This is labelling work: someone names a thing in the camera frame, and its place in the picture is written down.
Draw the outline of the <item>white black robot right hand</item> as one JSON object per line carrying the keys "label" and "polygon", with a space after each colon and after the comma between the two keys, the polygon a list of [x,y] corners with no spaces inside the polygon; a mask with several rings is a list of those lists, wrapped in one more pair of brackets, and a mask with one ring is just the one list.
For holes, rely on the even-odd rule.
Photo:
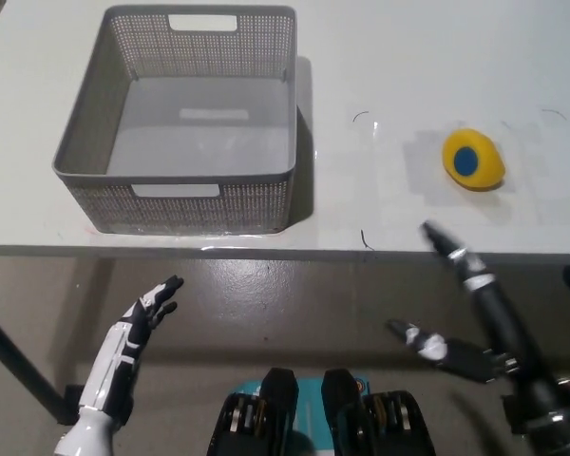
{"label": "white black robot right hand", "polygon": [[484,384],[506,375],[519,390],[554,389],[554,374],[495,274],[476,253],[435,223],[425,221],[421,231],[435,253],[455,271],[471,299],[489,347],[483,349],[459,338],[446,338],[399,319],[390,319],[387,328],[441,371]]}

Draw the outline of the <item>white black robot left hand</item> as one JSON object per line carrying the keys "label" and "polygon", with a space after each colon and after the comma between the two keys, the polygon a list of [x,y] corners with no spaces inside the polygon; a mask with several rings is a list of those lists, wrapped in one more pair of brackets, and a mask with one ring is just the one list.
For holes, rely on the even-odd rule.
{"label": "white black robot left hand", "polygon": [[119,426],[132,412],[138,371],[151,333],[177,309],[173,295],[184,280],[172,275],[137,298],[108,330],[79,400],[81,409],[95,409]]}

